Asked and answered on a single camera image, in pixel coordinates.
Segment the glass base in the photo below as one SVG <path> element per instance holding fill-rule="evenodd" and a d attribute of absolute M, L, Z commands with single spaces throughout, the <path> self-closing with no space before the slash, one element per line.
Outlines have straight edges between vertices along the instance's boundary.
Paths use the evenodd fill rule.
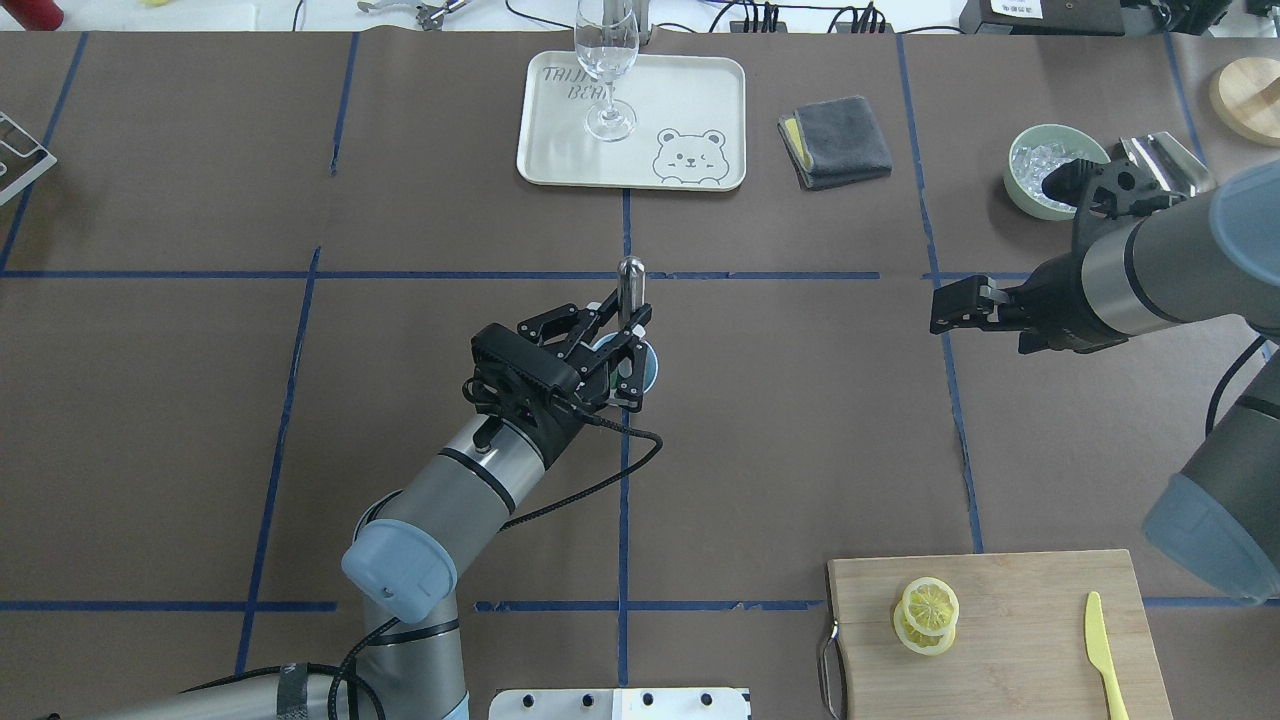
<path fill-rule="evenodd" d="M 604 142 L 617 142 L 636 129 L 635 108 L 621 100 L 614 100 L 612 117 L 608 109 L 609 104 L 604 100 L 588 108 L 586 118 L 582 123 L 586 126 L 586 132 Z"/>

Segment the red object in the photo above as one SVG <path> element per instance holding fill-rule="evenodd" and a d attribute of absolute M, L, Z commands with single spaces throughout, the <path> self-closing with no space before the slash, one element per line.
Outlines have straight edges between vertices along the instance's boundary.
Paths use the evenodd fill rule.
<path fill-rule="evenodd" d="M 58 29 L 63 24 L 63 10 L 54 0 L 0 0 L 0 8 L 27 29 Z"/>

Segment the lemon slice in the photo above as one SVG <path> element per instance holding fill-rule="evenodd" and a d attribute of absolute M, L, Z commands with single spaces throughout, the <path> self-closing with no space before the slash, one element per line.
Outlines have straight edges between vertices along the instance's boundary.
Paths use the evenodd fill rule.
<path fill-rule="evenodd" d="M 916 633 L 942 637 L 960 619 L 960 601 L 937 578 L 916 578 L 902 591 L 902 616 Z"/>
<path fill-rule="evenodd" d="M 951 646 L 956 642 L 956 629 L 951 628 L 942 637 L 925 635 L 915 632 L 906 623 L 906 616 L 902 614 L 902 603 L 893 606 L 893 630 L 897 633 L 897 639 L 902 642 L 911 652 L 918 652 L 920 655 L 936 656 L 951 650 Z"/>

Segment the yellow knife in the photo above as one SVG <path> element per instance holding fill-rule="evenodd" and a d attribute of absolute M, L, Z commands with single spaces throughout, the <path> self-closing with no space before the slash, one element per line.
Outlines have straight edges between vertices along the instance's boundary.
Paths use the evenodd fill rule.
<path fill-rule="evenodd" d="M 1102 621 L 1102 597 L 1096 592 L 1091 592 L 1089 600 L 1084 602 L 1084 650 L 1089 653 L 1089 662 L 1098 669 L 1102 684 L 1107 688 L 1107 708 L 1111 710 L 1111 720 L 1129 720 L 1124 700 L 1120 697 L 1116 666 L 1111 662 L 1107 625 Z"/>

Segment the gray tabletop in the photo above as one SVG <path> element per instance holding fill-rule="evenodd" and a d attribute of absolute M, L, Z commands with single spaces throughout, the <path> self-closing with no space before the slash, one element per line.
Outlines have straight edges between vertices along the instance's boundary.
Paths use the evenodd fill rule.
<path fill-rule="evenodd" d="M 749 687 L 820 717 L 833 557 L 1125 547 L 1178 717 L 1271 717 L 1280 612 L 1142 539 L 1251 333 L 1092 356 L 925 332 L 931 291 L 1069 246 L 1000 184 L 1041 122 L 1166 129 L 1225 178 L 1210 76 L 1274 41 L 689 36 L 748 74 L 728 193 L 538 187 L 525 67 L 567 33 L 9 35 L 0 110 L 59 165 L 0 206 L 0 715 L 67 716 L 362 634 L 360 512 L 470 415 L 468 340 L 654 272 L 667 450 L 499 536 L 460 587 L 472 714 L 498 688 Z M 773 127 L 870 101 L 891 177 L 805 192 Z M 1244 375 L 1261 366 L 1254 359 Z M 529 500 L 644 443 L 584 432 Z"/>

